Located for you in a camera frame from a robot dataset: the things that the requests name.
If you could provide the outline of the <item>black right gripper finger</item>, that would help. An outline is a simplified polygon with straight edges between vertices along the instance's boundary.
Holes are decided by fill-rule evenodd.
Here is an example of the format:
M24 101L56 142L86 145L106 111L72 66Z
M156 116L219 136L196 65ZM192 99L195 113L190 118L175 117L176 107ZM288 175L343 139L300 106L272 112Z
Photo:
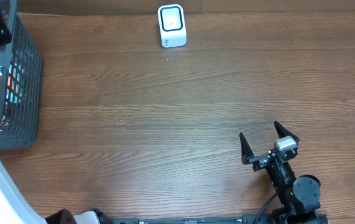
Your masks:
M279 138L284 138L287 136L292 137L296 142L299 142L300 139L291 133L289 130L285 129L278 121L274 121L274 126L277 131L277 134L279 135Z
M254 158L254 153L247 142L243 133L239 133L241 143L241 159L243 164L251 164L251 159Z

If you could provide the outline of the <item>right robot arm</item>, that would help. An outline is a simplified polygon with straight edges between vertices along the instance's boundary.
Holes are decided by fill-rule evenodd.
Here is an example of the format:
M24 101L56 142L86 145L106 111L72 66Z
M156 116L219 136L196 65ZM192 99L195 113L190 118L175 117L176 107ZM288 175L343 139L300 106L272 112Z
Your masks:
M298 154L300 139L274 121L279 136L267 153L256 156L243 133L239 134L241 159L253 171L267 171L275 193L255 215L243 215L243 223L327 223L321 208L321 182L314 175L296 177L289 160Z

